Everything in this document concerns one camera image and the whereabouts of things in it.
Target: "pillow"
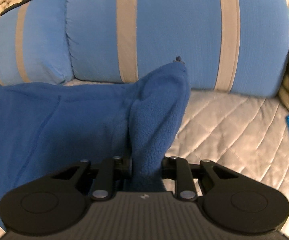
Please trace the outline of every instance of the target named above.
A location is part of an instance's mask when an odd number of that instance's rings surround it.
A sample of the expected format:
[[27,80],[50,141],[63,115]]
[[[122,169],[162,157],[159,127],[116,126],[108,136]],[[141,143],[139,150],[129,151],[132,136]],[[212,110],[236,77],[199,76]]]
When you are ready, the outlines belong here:
[[274,96],[289,50],[286,0],[67,0],[75,77],[135,82],[180,55],[192,88]]
[[0,84],[61,84],[73,78],[66,0],[33,0],[0,18]]

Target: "black plastic device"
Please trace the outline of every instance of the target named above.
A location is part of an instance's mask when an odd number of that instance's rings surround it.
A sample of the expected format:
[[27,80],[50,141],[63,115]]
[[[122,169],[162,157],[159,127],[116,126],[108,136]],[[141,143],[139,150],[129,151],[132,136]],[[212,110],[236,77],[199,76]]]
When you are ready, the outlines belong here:
[[[8,192],[2,240],[282,240],[289,202],[279,191],[210,160],[162,161],[173,192],[124,192],[131,159],[88,160]],[[193,179],[203,196],[198,196]]]

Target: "metal pin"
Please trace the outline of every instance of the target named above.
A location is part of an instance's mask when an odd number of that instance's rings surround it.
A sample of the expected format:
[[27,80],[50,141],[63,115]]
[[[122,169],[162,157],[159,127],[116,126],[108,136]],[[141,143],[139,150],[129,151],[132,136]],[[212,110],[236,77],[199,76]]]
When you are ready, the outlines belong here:
[[109,195],[109,193],[106,190],[97,189],[92,193],[92,195],[96,198],[105,198]]
[[192,199],[196,196],[195,192],[191,190],[184,190],[180,193],[180,197],[185,198],[185,199]]
[[148,195],[148,194],[143,194],[143,195],[141,195],[140,196],[140,198],[142,198],[142,199],[147,199],[147,198],[149,198],[150,196]]

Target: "blue fleece blanket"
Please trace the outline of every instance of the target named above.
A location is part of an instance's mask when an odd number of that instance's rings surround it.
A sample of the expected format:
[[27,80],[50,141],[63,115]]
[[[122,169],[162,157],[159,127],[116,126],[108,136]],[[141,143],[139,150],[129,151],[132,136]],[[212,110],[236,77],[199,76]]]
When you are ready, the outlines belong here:
[[134,84],[0,86],[0,199],[81,159],[99,163],[123,155],[128,141],[132,189],[162,190],[161,161],[189,94],[187,72],[179,62]]

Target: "white quilted bedspread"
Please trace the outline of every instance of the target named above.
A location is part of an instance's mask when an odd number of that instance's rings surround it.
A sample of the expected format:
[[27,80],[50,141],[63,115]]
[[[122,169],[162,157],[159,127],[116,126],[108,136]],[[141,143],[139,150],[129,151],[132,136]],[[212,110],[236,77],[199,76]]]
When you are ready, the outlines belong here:
[[[288,111],[278,99],[192,91],[179,132],[166,155],[190,163],[210,159],[278,189],[289,200],[286,115]],[[174,189],[170,180],[165,186]],[[289,236],[289,218],[282,231]]]

